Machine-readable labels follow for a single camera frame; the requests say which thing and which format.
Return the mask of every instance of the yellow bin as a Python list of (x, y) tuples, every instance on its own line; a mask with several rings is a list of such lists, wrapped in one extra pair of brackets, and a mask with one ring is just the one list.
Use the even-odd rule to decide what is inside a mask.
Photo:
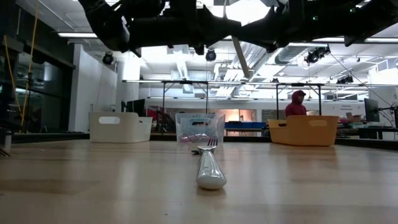
[(336, 139), (338, 116), (289, 116), (268, 120), (274, 143), (292, 146), (331, 146)]

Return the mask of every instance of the yellow cable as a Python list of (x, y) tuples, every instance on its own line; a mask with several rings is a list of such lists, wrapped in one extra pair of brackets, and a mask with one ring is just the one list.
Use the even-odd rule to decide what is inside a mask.
[[(33, 37), (32, 37), (32, 48), (30, 49), (30, 62), (29, 62), (29, 69), (28, 69), (28, 76), (32, 70), (32, 62), (33, 62), (33, 49), (35, 45), (35, 36), (36, 36), (36, 28), (37, 28), (37, 20), (39, 18), (39, 0), (36, 0), (36, 13), (35, 13), (35, 25), (33, 27)], [(26, 83), (26, 88), (25, 88), (25, 100), (24, 100), (24, 109), (22, 111), (22, 121), (21, 121), (21, 127), (24, 126), (25, 122), (25, 109), (26, 109), (26, 101), (27, 101), (27, 90), (29, 88), (29, 77), (28, 77), (28, 82)]]
[(12, 68), (11, 68), (11, 61), (10, 61), (10, 55), (8, 53), (8, 42), (7, 42), (7, 35), (4, 35), (4, 43), (6, 45), (6, 58), (7, 58), (7, 62), (8, 62), (8, 70), (11, 76), (11, 83), (12, 83), (12, 88), (14, 90), (14, 95), (15, 95), (15, 99), (17, 101), (17, 106), (18, 106), (18, 111), (19, 111), (19, 115), (22, 116), (22, 111), (21, 111), (21, 106), (19, 104), (19, 100), (17, 97), (17, 88), (15, 87), (15, 81), (14, 81), (14, 74), (12, 72)]

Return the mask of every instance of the red hoodie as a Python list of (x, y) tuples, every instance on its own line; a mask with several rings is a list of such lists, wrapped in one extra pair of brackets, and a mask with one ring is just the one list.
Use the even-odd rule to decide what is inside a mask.
[(305, 96), (302, 90), (295, 91), (292, 95), (292, 103), (286, 106), (285, 116), (286, 118), (290, 115), (307, 115), (307, 109), (299, 102), (299, 96)]

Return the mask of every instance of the white bin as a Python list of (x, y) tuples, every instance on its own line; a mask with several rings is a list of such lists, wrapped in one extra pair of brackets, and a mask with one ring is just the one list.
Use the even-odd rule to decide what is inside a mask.
[(224, 140), (225, 115), (223, 114), (192, 114), (175, 115), (177, 142), (206, 146), (210, 138)]
[(152, 118), (137, 113), (90, 113), (91, 142), (135, 143), (149, 141)]

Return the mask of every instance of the wooden tabletop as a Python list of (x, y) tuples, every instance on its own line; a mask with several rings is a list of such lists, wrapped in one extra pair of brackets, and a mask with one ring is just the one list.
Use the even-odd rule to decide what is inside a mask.
[(357, 147), (226, 143), (228, 180), (199, 189), (175, 142), (13, 145), (0, 158), (0, 223), (397, 223), (398, 154)]

